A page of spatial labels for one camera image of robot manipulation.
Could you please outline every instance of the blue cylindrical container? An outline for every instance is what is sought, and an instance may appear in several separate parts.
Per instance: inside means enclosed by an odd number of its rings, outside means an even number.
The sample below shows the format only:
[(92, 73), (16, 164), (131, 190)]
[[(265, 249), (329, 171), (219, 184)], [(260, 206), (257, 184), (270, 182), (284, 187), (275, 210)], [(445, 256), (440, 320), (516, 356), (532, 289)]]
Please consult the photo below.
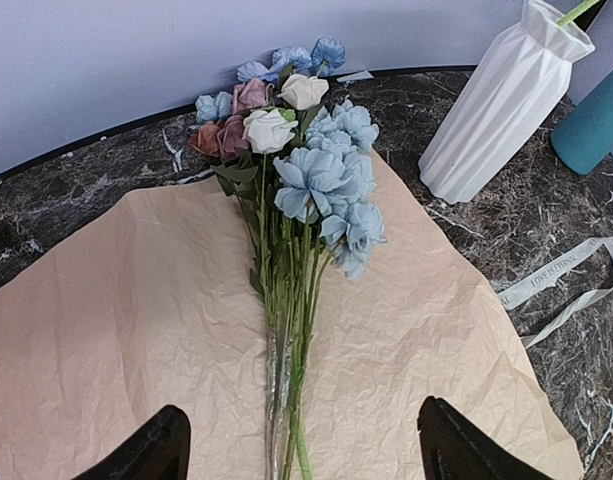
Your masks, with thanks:
[(584, 98), (551, 136), (557, 156), (586, 175), (613, 148), (613, 71)]

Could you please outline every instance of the pink flower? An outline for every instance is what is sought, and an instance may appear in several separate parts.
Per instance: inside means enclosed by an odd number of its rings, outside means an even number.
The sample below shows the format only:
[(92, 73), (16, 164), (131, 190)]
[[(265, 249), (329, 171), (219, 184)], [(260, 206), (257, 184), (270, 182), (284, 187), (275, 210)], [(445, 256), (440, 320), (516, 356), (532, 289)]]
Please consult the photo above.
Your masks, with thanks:
[(192, 135), (188, 144), (204, 155), (219, 157), (219, 142), (217, 134), (222, 130), (223, 122), (208, 122), (199, 127), (199, 131)]
[(229, 162), (235, 160), (237, 158), (238, 148), (243, 150), (248, 150), (250, 148), (250, 143), (244, 140), (243, 122), (244, 117), (242, 115), (228, 117), (224, 124), (224, 128), (217, 134), (219, 154), (222, 157), (222, 161)]
[(245, 113), (254, 108), (267, 107), (270, 103), (270, 89), (259, 78), (253, 78), (248, 83), (235, 85), (233, 91), (233, 114)]

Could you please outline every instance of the marble surface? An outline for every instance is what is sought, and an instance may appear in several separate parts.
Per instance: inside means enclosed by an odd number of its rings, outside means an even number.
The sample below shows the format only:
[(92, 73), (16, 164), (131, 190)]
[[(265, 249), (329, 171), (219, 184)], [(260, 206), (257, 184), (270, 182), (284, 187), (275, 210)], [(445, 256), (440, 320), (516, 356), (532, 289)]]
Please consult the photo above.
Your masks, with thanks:
[[(562, 102), (500, 174), (468, 204), (450, 206), (419, 181), (417, 160), (468, 72), (390, 74), (334, 85), (381, 127), (377, 151), (406, 182), (453, 245), (496, 291), (590, 236), (613, 236), (613, 160), (588, 177), (567, 170), (549, 146)], [(187, 146), (194, 115), (170, 118), (80, 148), (0, 182), (0, 287), (59, 241), (135, 188), (197, 181), (209, 160)], [(534, 333), (583, 291), (613, 281), (600, 251), (557, 286), (509, 312)], [(588, 479), (613, 479), (613, 294), (575, 314), (529, 350), (557, 415), (577, 441)]]

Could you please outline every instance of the ribbed white vase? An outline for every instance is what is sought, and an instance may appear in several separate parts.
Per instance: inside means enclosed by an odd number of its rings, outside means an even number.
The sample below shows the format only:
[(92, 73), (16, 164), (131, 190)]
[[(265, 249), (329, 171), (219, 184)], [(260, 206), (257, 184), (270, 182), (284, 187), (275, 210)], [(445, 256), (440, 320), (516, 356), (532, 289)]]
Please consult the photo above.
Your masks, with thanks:
[(469, 202), (517, 153), (568, 90), (573, 62), (595, 46), (563, 14), (527, 0), (495, 38), (419, 160), (421, 180), (448, 203)]

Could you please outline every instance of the artificial flower bouquet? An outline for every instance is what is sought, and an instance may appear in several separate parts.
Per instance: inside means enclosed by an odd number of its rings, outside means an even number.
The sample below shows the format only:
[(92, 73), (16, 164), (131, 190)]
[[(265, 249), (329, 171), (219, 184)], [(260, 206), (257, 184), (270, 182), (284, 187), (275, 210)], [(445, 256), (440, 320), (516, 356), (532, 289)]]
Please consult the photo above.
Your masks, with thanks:
[(220, 185), (241, 208), (253, 245), (250, 283), (264, 304), (268, 340), (266, 478), (290, 478), (295, 452), (313, 478), (300, 407), (324, 270), (362, 276), (385, 242), (368, 197), (368, 152), (377, 138), (364, 107), (321, 104), (329, 76), (346, 60), (341, 42), (320, 38), (274, 52), (270, 68), (242, 65), (233, 93), (200, 96), (190, 145), (221, 158)]

